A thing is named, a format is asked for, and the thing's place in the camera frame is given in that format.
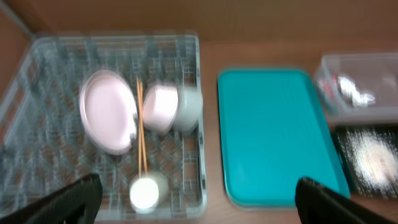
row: dish drying rack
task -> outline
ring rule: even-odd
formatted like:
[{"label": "dish drying rack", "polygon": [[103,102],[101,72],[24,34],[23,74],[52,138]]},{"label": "dish drying rack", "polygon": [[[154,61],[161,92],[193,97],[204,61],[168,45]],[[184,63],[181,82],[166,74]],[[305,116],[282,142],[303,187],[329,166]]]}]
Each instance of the dish drying rack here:
[{"label": "dish drying rack", "polygon": [[145,131],[149,169],[167,176],[170,195],[151,214],[131,208],[137,146],[122,156],[109,155],[93,145],[80,119],[80,87],[101,69],[122,75],[135,98],[136,76],[144,90],[156,81],[201,88],[194,35],[37,39],[0,106],[0,217],[90,172],[100,175],[104,188],[97,220],[170,220],[203,213],[203,118],[191,134],[171,131],[162,137]]}]

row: turquoise tray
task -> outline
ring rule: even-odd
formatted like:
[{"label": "turquoise tray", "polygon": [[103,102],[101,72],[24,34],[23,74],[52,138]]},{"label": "turquoise tray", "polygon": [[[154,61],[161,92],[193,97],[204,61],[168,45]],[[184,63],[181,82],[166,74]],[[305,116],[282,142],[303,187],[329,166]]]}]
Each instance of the turquoise tray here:
[{"label": "turquoise tray", "polygon": [[227,70],[218,79],[228,197],[242,207],[293,207],[301,177],[349,197],[311,79],[301,70]]}]

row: tray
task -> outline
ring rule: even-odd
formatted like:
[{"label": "tray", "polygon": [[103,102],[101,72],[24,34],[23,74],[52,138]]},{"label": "tray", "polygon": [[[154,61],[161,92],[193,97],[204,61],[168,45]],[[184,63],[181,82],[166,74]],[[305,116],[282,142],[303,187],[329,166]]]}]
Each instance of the tray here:
[{"label": "tray", "polygon": [[0,217],[97,172],[104,187],[97,220],[193,218],[207,201],[203,118],[194,132],[145,132],[149,169],[169,178],[168,199],[151,214],[136,214],[129,183],[137,174],[137,146],[110,156],[88,139],[80,120],[83,80],[115,71],[136,97],[158,80],[200,86],[199,43],[194,35],[44,37],[36,40],[0,106]]},{"label": "tray", "polygon": [[235,69],[218,79],[224,182],[246,208],[294,207],[310,177],[349,197],[309,77],[293,69]]}]

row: brown wall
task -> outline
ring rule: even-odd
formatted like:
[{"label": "brown wall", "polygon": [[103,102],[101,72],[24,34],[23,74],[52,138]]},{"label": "brown wall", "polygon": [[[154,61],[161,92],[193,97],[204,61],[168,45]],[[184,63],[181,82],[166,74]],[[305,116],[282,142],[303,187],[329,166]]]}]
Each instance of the brown wall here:
[{"label": "brown wall", "polygon": [[0,99],[28,44],[28,37],[0,10]]},{"label": "brown wall", "polygon": [[7,0],[35,31],[192,29],[202,40],[396,39],[397,0]]}]

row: white cup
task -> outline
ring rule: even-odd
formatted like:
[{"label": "white cup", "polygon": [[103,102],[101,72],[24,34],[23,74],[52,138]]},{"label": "white cup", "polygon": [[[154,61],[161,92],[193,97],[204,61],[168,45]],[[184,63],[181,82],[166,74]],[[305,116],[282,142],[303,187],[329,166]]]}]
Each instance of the white cup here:
[{"label": "white cup", "polygon": [[131,182],[130,204],[137,213],[148,214],[153,212],[168,194],[167,178],[160,172],[149,172]]},{"label": "white cup", "polygon": [[142,109],[146,128],[166,134],[173,125],[178,108],[177,87],[154,85],[149,88]]},{"label": "white cup", "polygon": [[203,112],[203,97],[201,90],[193,86],[178,87],[178,110],[173,128],[190,132],[197,126]]}]

